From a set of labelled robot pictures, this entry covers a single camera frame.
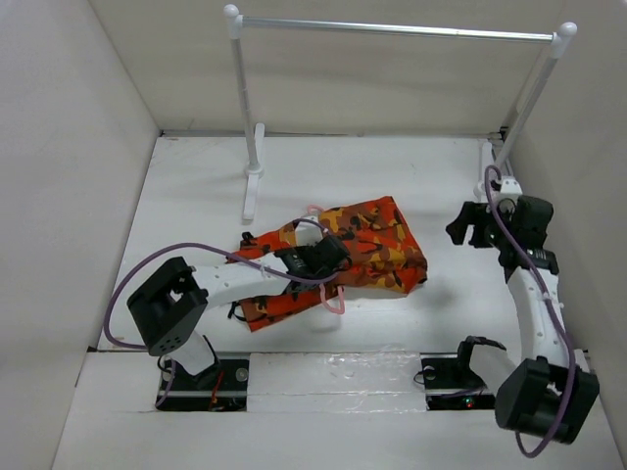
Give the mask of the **orange camouflage trousers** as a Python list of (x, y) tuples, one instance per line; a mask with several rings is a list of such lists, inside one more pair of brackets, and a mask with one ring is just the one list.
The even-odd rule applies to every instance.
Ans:
[(342, 314), (346, 287), (406, 295), (427, 280), (427, 259), (393, 197), (330, 208), (316, 216), (347, 247), (352, 266), (322, 288), (233, 303), (230, 317), (256, 332), (315, 306)]

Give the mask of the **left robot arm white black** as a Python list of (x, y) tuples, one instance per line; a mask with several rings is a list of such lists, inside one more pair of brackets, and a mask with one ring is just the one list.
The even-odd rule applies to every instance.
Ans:
[(217, 380), (221, 364), (209, 340), (196, 331), (209, 308), (255, 297), (301, 294), (325, 284), (349, 262), (346, 246), (327, 235), (313, 245), (280, 249), (260, 258), (195, 268), (168, 259), (126, 304), (150, 356), (166, 356), (198, 389)]

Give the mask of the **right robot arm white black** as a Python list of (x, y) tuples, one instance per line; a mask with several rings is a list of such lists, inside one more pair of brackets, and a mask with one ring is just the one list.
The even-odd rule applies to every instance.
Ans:
[(452, 242), (495, 248), (518, 321), (521, 359), (496, 340), (469, 336), (453, 361), (466, 386), (482, 380), (495, 397), (498, 426), (518, 437), (572, 444), (600, 392), (596, 375), (578, 364), (557, 297), (558, 265), (544, 248), (551, 203), (531, 196), (466, 202), (446, 232)]

